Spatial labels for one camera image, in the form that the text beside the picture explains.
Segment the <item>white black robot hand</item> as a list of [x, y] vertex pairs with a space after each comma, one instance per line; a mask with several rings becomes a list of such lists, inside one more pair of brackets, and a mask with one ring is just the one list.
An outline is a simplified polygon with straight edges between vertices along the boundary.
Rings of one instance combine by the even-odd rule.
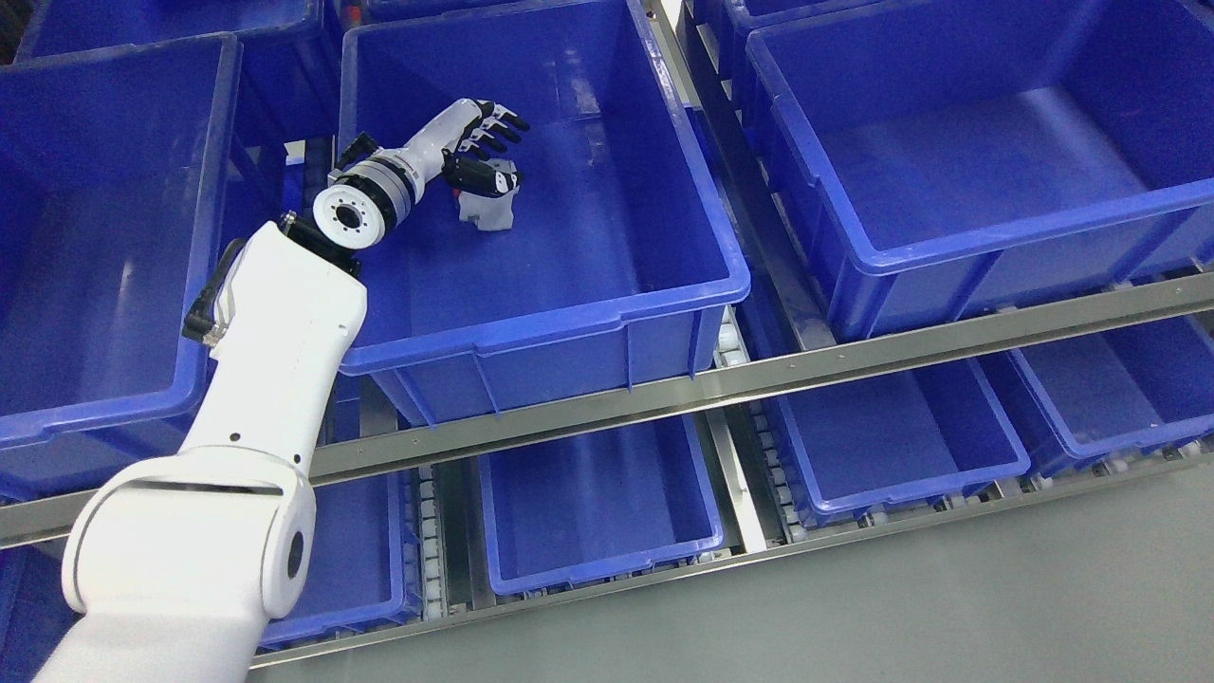
[[503, 170], [490, 160], [507, 144], [520, 144], [531, 124], [506, 106], [463, 97], [433, 116], [399, 148], [412, 181], [413, 198], [442, 178], [452, 189], [486, 198], [503, 198], [520, 189], [520, 170]]

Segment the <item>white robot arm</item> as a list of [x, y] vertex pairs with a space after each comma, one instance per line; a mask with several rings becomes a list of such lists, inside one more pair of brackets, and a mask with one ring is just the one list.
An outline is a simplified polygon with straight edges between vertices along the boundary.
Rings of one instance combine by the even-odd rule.
[[310, 463], [367, 289], [266, 222], [231, 250], [212, 312], [217, 368], [178, 453], [119, 471], [72, 527], [80, 617], [39, 682], [243, 682], [304, 590]]

